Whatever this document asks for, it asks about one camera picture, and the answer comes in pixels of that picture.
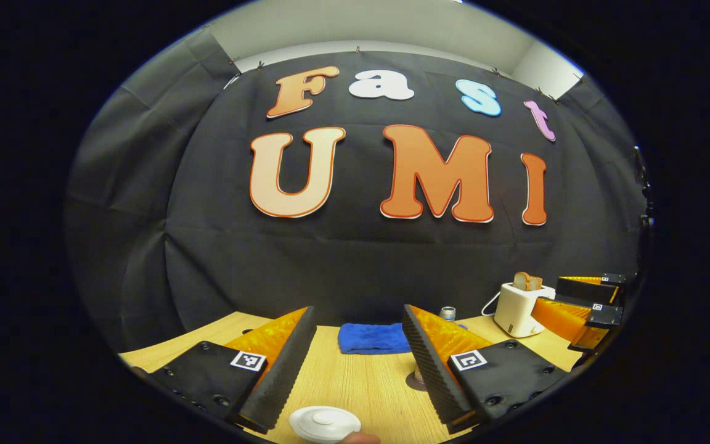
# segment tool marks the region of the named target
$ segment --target orange letter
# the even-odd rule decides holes
[[[443,160],[437,147],[417,126],[391,125],[383,130],[394,143],[394,182],[391,197],[380,205],[383,216],[415,219],[423,205],[415,199],[415,180],[420,181],[426,203],[435,217],[445,213],[459,188],[459,202],[451,213],[462,222],[490,222],[487,157],[491,146],[474,136],[462,136]]]
[[[260,136],[251,142],[254,163],[251,166],[251,202],[262,213],[275,217],[301,217],[321,207],[333,182],[333,155],[336,142],[344,138],[344,129],[310,129],[303,140],[311,144],[308,181],[298,193],[284,193],[279,186],[281,154],[292,143],[292,136],[276,133]]]
[[[267,112],[268,118],[276,118],[288,113],[299,112],[307,109],[313,103],[312,99],[307,99],[303,93],[308,91],[317,95],[325,88],[325,78],[338,76],[338,68],[324,67],[318,70],[306,71],[279,79],[275,84],[279,85],[279,99],[275,106]]]
[[[522,212],[522,221],[527,225],[544,225],[544,172],[547,164],[538,155],[525,154],[519,157],[528,171],[528,206]]]

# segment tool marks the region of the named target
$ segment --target round white object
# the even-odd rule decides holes
[[[336,444],[352,432],[361,431],[361,421],[343,408],[313,405],[290,415],[290,426],[307,441]]]

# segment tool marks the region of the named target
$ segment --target bread slice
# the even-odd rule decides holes
[[[534,292],[535,290],[541,290],[541,278],[530,276],[530,280],[528,281],[528,291]]]
[[[513,275],[513,286],[517,289],[523,290],[524,292],[527,292],[528,290],[528,281],[530,281],[530,275],[524,271]]]

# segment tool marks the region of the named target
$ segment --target white wall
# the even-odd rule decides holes
[[[224,42],[220,42],[221,46],[226,48]],[[336,42],[318,42],[296,45],[293,47],[285,47],[273,51],[263,52],[250,57],[244,57],[234,62],[240,72],[254,70],[258,67],[259,61],[265,65],[271,63],[282,62],[284,60],[297,59],[305,56],[314,56],[315,54],[329,54],[334,52],[355,51],[355,48],[361,47],[361,51],[391,51],[391,52],[406,52],[409,54],[422,54],[423,56],[434,56],[442,59],[454,60],[456,62],[466,63],[474,67],[484,68],[491,71],[493,67],[484,63],[476,62],[475,60],[466,59],[465,57],[450,52],[439,51],[436,49],[422,47],[418,45],[410,45],[407,43],[392,43],[380,42],[375,40],[339,40]],[[501,71],[503,76],[512,78],[508,73]]]
[[[582,70],[552,48],[536,40],[511,73],[512,78],[544,94],[558,98],[578,82]]]

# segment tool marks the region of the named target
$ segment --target black backdrop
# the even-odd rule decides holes
[[[600,79],[646,147],[659,228],[645,297],[608,353],[489,441],[710,442],[710,7],[489,6]],[[0,442],[240,441],[121,365],[62,242],[67,173],[100,105],[221,9],[0,2]]]
[[[71,170],[71,264],[116,351],[153,345],[233,310],[275,318],[314,305],[322,325],[396,323],[402,304],[411,303],[430,311],[456,306],[469,318],[518,270],[552,286],[557,276],[636,272],[645,199],[634,179],[635,141],[588,79],[556,104],[460,62],[353,51],[251,70],[222,90],[235,70],[215,46],[208,30],[199,31],[131,76],[91,124]],[[265,117],[278,79],[328,65],[340,73],[312,107]],[[415,96],[350,95],[355,74],[375,68],[403,73]],[[459,79],[492,88],[501,114],[467,109]],[[524,107],[531,99],[547,113],[554,143]],[[381,215],[394,168],[383,129],[392,124],[425,129],[443,159],[463,134],[488,141],[492,222],[459,222],[451,206],[440,219],[428,208],[413,220]],[[325,205],[297,219],[261,213],[248,193],[251,141],[293,135],[279,181],[299,191],[308,176],[302,136],[321,126],[346,130]],[[523,152],[547,164],[542,227],[521,220]],[[416,195],[424,200],[419,184]]]

